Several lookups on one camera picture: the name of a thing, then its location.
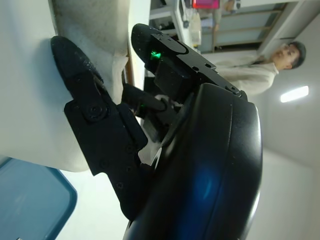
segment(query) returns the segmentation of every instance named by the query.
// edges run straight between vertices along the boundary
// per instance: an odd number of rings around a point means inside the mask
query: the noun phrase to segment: black hair
[[[293,42],[289,43],[289,46],[290,45],[295,46],[296,49],[298,49],[298,51],[299,51],[299,57],[297,57],[292,63],[292,69],[296,69],[304,63],[304,61],[306,59],[307,50],[306,50],[306,46],[302,42],[299,42],[299,41],[293,41]]]

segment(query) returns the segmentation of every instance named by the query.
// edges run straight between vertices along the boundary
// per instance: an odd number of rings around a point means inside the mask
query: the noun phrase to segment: white shirt
[[[275,64],[253,64],[256,56],[216,62],[216,71],[228,82],[247,95],[261,94],[271,87],[279,74]]]

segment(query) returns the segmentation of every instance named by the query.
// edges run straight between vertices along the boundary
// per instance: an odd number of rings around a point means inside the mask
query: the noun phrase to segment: red object
[[[194,9],[218,9],[220,0],[192,0]]]

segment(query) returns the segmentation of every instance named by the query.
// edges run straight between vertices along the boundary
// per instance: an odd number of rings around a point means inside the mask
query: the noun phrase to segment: blue tray
[[[53,240],[76,203],[59,170],[13,158],[0,165],[0,240]]]

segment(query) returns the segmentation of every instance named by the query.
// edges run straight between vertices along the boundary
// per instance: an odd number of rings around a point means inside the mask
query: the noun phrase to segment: fluorescent light
[[[280,97],[280,101],[282,103],[286,103],[286,102],[290,102],[290,101],[305,97],[308,94],[309,94],[309,86],[302,86],[282,94]]]

